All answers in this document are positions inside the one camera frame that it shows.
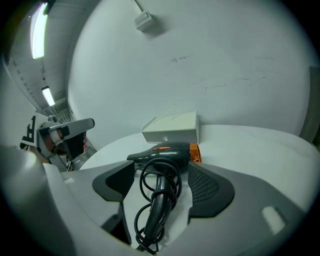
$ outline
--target black textured pad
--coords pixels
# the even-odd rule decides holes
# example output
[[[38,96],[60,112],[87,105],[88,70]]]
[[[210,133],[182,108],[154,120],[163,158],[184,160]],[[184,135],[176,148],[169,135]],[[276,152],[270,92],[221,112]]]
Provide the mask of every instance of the black textured pad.
[[[190,218],[210,218],[221,213],[233,200],[235,189],[226,178],[201,164],[189,162],[188,184],[192,192]]]

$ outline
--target scuff mark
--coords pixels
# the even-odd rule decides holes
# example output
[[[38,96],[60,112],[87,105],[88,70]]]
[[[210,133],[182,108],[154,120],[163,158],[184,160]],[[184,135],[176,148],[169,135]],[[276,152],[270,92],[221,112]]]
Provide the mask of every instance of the scuff mark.
[[[200,79],[199,81],[197,81],[195,83],[187,85],[187,87],[199,86],[199,85],[201,85],[203,82],[205,82],[207,80],[208,80],[208,78],[202,78],[202,79]]]
[[[251,80],[250,78],[244,78],[244,77],[241,77],[241,78],[237,78],[236,81],[238,80]]]
[[[256,60],[260,61],[275,61],[276,59],[274,57],[265,57],[265,56],[255,56]]]
[[[180,57],[180,58],[173,58],[173,59],[170,60],[170,62],[171,62],[171,63],[177,63],[178,61],[180,61],[180,60],[185,60],[186,58],[189,58],[189,57],[191,57],[191,56],[192,56],[192,55],[182,56],[182,57]]]
[[[283,76],[284,74],[281,73],[281,72],[278,72],[278,71],[273,71],[273,70],[270,70],[270,69],[267,69],[267,68],[261,68],[261,67],[258,67],[255,69],[256,72],[259,72],[259,73],[274,73],[274,74],[279,74],[281,76]]]
[[[217,86],[212,86],[211,89],[220,88],[220,87],[225,87],[225,86],[227,86],[226,83],[221,84],[221,85],[217,85]]]

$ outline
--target white sticker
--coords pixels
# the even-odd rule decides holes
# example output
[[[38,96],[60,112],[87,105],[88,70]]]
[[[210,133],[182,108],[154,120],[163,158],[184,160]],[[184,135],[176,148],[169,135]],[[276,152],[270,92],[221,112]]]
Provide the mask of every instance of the white sticker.
[[[66,179],[64,179],[63,181],[64,181],[64,183],[65,183],[66,185],[75,182],[75,180],[74,180],[73,178],[66,178]]]

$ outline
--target white wall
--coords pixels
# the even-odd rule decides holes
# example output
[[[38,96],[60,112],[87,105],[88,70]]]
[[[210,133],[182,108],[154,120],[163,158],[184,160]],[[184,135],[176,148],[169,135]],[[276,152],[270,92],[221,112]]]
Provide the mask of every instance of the white wall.
[[[0,58],[0,144],[19,146],[35,111]]]
[[[270,1],[139,0],[157,18],[136,30],[130,1],[102,0],[78,39],[69,76],[77,119],[101,147],[154,116],[198,110],[203,124],[298,135],[318,57],[285,8]]]

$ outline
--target orange nozzle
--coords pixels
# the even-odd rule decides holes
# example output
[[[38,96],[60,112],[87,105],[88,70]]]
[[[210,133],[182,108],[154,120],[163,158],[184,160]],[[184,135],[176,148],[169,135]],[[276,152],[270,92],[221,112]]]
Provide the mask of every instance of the orange nozzle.
[[[190,143],[190,158],[193,162],[201,163],[201,154],[197,143]]]

